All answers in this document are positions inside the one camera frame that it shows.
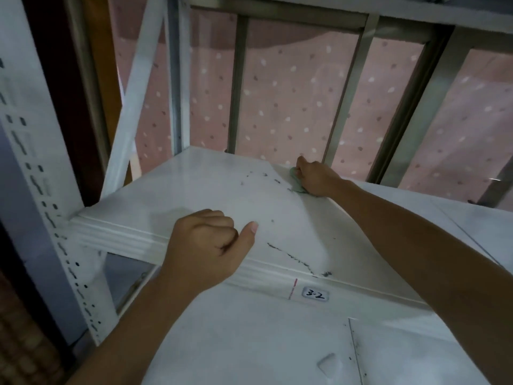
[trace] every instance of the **upper shelf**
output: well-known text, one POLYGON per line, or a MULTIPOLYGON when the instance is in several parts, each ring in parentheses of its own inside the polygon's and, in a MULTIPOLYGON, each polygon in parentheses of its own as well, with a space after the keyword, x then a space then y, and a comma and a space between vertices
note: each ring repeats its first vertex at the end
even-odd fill
MULTIPOLYGON (((362 230, 329 199, 290 191, 288 168, 190 147, 71 219, 80 243, 161 264, 175 221, 220 209, 240 230, 260 224, 248 259, 406 300, 420 297, 381 258, 362 230)), ((366 190, 431 220, 481 251, 429 196, 379 185, 366 190)))

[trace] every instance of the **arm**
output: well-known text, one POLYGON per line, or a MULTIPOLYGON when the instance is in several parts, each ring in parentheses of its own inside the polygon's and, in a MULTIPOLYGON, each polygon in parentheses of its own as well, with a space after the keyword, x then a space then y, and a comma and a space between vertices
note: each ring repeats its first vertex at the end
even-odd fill
POLYGON ((210 209, 179 219, 159 275, 67 385, 140 384, 173 323, 199 293, 235 272, 257 228, 251 222, 239 235, 231 218, 210 209))
POLYGON ((330 197, 447 324, 492 385, 513 377, 513 276, 433 223, 298 158, 311 194, 330 197))

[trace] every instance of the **scratch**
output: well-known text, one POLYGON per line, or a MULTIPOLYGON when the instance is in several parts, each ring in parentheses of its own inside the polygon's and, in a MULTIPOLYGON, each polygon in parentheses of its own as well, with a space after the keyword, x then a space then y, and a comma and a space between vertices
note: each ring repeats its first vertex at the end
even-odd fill
MULTIPOLYGON (((282 249, 278 248, 278 247, 275 247, 273 246, 272 244, 270 244, 269 242, 267 242, 267 245, 271 248, 274 248, 275 250, 278 250, 278 251, 281 251, 281 252, 284 252, 282 249)), ((308 263, 305 263, 303 262, 302 260, 296 258, 295 256, 293 255, 290 255, 288 252, 285 252, 291 259, 294 259, 296 262, 300 263, 301 265, 305 266, 308 271, 310 272, 311 275, 313 275, 314 277, 316 277, 316 275, 313 273, 312 269, 310 268, 310 265, 308 263)))

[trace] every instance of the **fist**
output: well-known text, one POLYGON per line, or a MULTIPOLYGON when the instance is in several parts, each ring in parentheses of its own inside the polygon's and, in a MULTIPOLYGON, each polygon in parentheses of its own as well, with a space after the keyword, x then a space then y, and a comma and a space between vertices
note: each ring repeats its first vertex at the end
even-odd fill
POLYGON ((332 185, 342 181, 329 166, 318 161, 310 163, 303 156, 298 158, 296 168, 301 185, 316 196, 329 197, 332 185))
POLYGON ((253 247, 258 229, 248 223, 240 234, 234 220, 204 209, 174 225, 159 277, 197 295, 230 277, 253 247))

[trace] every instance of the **label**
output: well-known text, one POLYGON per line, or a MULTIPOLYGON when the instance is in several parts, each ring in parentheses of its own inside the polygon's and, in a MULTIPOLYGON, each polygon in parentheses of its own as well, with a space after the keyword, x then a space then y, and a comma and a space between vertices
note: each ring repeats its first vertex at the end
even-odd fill
POLYGON ((303 288, 303 292, 301 296, 306 297, 307 299, 314 299, 317 301, 328 301, 329 300, 329 291, 321 291, 317 288, 312 288, 310 286, 305 286, 303 288))

